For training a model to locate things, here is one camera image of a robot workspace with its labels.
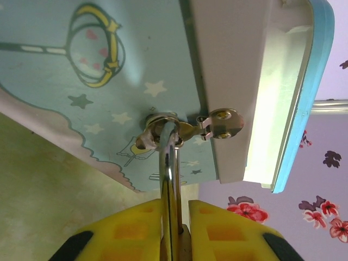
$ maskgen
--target purple wall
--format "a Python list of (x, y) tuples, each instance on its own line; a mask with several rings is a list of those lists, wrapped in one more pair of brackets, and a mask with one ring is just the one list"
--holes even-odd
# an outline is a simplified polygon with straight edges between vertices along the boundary
[[(339, 205), (339, 218), (348, 220), (348, 154), (346, 133), (348, 115), (312, 115), (306, 128), (307, 140), (312, 142), (299, 149), (285, 191), (272, 194), (260, 184), (239, 182), (220, 184), (219, 181), (200, 186), (200, 200), (221, 208), (228, 207), (228, 197), (247, 196), (269, 214), (265, 225), (283, 234), (306, 261), (348, 260), (348, 244), (330, 236), (330, 221), (323, 219), (326, 229), (315, 229), (313, 222), (304, 220), (301, 201), (313, 203), (320, 196)], [(323, 163), (325, 153), (334, 151), (342, 159), (338, 168)]]

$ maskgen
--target dark purple leaf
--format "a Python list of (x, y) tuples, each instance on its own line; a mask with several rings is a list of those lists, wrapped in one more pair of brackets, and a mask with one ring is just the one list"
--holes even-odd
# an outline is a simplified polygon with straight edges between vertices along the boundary
[(228, 197), (229, 203), (228, 205), (237, 205), (237, 202), (234, 200), (233, 197)]
[(327, 152), (325, 153), (325, 157), (327, 157), (327, 158), (332, 158), (333, 155), (334, 155), (334, 152), (333, 152), (333, 151), (327, 151)]
[(328, 167), (332, 166), (332, 162), (328, 158), (324, 159), (322, 163), (326, 164)]
[(305, 142), (306, 144), (309, 144), (309, 143), (310, 143), (310, 141), (307, 140), (307, 137), (305, 137), (304, 142)]
[(323, 204), (326, 200), (324, 200), (322, 197), (317, 196), (316, 197), (316, 202), (313, 202), (313, 206), (315, 208), (320, 208), (320, 205)]
[(339, 67), (342, 67), (342, 70), (347, 69), (347, 68), (348, 68), (348, 60), (345, 61), (344, 63), (341, 63), (341, 64), (339, 65)]
[(237, 204), (242, 203), (242, 202), (248, 202), (248, 203), (254, 203), (254, 200), (252, 198), (242, 196), (237, 198)]
[(339, 162), (338, 162), (338, 161), (333, 161), (333, 162), (332, 162), (332, 166), (338, 168), (340, 165), (339, 165)]
[(299, 204), (299, 209), (315, 211), (315, 207), (308, 201), (302, 201), (302, 203)]
[(335, 160), (341, 160), (341, 159), (342, 159), (341, 155), (338, 154), (338, 153), (335, 153), (335, 154), (333, 155), (333, 158), (334, 158)]

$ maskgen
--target red flower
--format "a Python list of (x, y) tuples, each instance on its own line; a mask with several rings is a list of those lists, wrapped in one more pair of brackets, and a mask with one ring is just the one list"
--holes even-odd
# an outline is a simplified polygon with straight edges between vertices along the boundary
[(319, 227), (322, 227), (322, 228), (326, 228), (326, 222), (325, 220), (323, 219), (323, 215), (321, 215), (320, 212), (318, 211), (311, 211), (311, 210), (305, 210), (303, 212), (304, 214), (304, 220), (306, 220), (307, 222), (314, 222), (314, 227), (315, 228), (319, 228)]
[(328, 216), (331, 216), (331, 215), (334, 215), (334, 216), (339, 216), (338, 214), (338, 205), (334, 204), (334, 203), (331, 203), (329, 200), (325, 201), (324, 203), (322, 203), (320, 205), (320, 208), (322, 210), (322, 213), (324, 215), (328, 215)]
[(254, 203), (241, 202), (238, 205), (229, 205), (227, 210), (259, 223), (264, 223), (268, 219), (268, 213)]
[(332, 238), (338, 238), (343, 243), (348, 243), (348, 221), (342, 221), (341, 219), (335, 218), (330, 224), (330, 236)]

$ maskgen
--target white star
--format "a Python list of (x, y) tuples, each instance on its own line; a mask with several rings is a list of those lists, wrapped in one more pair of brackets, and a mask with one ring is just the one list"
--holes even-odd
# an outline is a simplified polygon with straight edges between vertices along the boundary
[(167, 89), (163, 87), (164, 81), (160, 80), (158, 83), (145, 83), (147, 90), (144, 91), (145, 94), (151, 94), (152, 97), (156, 97), (160, 92), (166, 91)]
[(202, 145), (202, 143), (207, 142), (206, 140), (202, 140), (202, 138), (195, 138), (194, 144)]
[(122, 113), (122, 114), (112, 114), (112, 117), (114, 117), (113, 122), (118, 122), (120, 124), (125, 124), (126, 121), (130, 121), (132, 118), (128, 117), (128, 113)]
[(189, 161), (189, 162), (187, 162), (187, 165), (188, 166), (195, 166), (195, 165), (198, 165), (200, 162), (198, 161), (198, 160), (196, 160), (196, 161)]
[(85, 125), (84, 127), (86, 128), (86, 132), (90, 132), (93, 134), (98, 134), (99, 132), (104, 130), (103, 128), (100, 127), (99, 123), (96, 123), (94, 125)]

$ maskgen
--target metal pole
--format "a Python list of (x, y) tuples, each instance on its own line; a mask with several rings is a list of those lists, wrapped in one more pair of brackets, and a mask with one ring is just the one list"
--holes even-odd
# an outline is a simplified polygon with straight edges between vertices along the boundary
[(182, 234), (183, 229), (183, 217), (181, 213), (181, 183), (180, 183), (180, 160), (179, 160), (179, 148), (175, 148), (175, 184), (176, 184), (176, 207), (178, 217), (178, 233)]
[(164, 125), (160, 135), (159, 179), (162, 201), (163, 244), (166, 260), (179, 261), (178, 204), (178, 126), (173, 122)]
[(315, 101), (311, 114), (348, 114), (348, 100)]

